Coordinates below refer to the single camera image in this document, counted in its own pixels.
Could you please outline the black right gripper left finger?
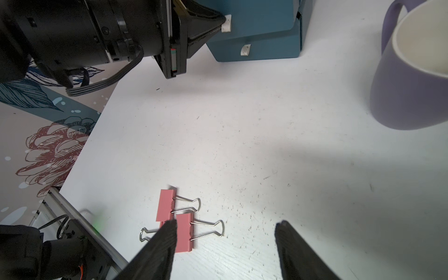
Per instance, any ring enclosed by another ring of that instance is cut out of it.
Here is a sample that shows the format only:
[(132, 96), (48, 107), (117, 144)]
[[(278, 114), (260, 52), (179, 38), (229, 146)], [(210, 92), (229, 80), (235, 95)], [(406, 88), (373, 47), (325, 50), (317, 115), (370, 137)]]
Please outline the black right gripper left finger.
[(170, 279), (177, 245), (177, 221), (166, 222), (132, 261), (115, 277), (117, 280)]

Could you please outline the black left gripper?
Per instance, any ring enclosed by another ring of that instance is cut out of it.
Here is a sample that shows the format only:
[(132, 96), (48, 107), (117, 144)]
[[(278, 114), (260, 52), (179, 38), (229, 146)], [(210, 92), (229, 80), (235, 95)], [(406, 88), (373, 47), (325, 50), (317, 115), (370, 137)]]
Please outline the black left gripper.
[(196, 1), (157, 1), (162, 52), (154, 56), (165, 78), (186, 73), (187, 60), (221, 32), (226, 17)]

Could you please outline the purple ceramic mug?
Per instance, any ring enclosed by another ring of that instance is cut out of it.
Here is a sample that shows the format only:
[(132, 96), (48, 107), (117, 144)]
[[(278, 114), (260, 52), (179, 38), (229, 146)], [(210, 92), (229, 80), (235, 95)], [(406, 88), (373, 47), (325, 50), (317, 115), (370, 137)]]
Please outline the purple ceramic mug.
[(393, 1), (370, 94), (373, 117), (396, 130), (448, 120), (448, 3)]

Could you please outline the teal drawer cabinet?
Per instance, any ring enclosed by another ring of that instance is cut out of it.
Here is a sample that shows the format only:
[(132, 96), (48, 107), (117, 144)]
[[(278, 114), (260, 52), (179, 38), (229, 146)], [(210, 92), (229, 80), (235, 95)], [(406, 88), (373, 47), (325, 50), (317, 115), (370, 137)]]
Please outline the teal drawer cabinet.
[(313, 0), (208, 0), (200, 4), (226, 16), (207, 47), (220, 63), (299, 57)]

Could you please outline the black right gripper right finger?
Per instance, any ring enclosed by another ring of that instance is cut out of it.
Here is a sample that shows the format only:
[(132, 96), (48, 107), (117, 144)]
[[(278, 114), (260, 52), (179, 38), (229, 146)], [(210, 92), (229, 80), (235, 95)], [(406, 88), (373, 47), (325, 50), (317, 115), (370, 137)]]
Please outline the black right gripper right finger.
[(285, 280), (339, 280), (301, 235), (284, 220), (276, 224), (275, 242)]

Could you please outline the pink binder clip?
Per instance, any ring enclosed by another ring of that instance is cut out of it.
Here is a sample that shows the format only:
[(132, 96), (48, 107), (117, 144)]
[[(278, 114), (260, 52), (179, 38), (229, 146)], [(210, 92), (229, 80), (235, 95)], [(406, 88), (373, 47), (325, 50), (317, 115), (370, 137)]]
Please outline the pink binder clip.
[[(177, 201), (186, 203), (197, 203), (197, 207), (187, 207), (182, 209), (175, 209)], [(201, 209), (201, 200), (199, 198), (188, 199), (177, 195), (174, 189), (161, 190), (159, 196), (159, 204), (157, 207), (156, 222), (162, 226), (165, 222), (173, 219), (174, 214), (181, 212), (198, 212)]]
[(139, 234), (139, 241), (142, 243), (149, 242), (152, 239), (153, 235), (155, 235), (166, 222), (167, 221), (160, 222), (159, 227), (154, 229), (148, 229), (147, 227), (142, 227)]
[[(194, 241), (206, 238), (209, 236), (217, 236), (222, 237), (225, 232), (225, 224), (222, 220), (215, 222), (214, 224), (208, 222), (202, 222), (194, 219), (194, 214), (190, 213), (182, 213), (176, 216), (177, 222), (177, 243), (176, 243), (176, 253), (188, 253), (193, 250)], [(194, 235), (194, 227), (195, 226), (207, 226), (207, 227), (216, 227), (220, 226), (221, 231), (212, 231), (208, 233), (204, 233), (198, 236)]]

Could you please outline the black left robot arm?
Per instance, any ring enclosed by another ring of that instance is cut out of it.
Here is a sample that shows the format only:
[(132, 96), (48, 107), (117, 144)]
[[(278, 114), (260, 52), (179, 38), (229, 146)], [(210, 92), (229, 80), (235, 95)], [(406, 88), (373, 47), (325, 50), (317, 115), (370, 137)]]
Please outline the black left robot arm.
[(2, 1), (1, 82), (24, 78), (34, 62), (82, 96), (117, 83), (144, 57), (174, 78), (225, 21), (195, 1)]

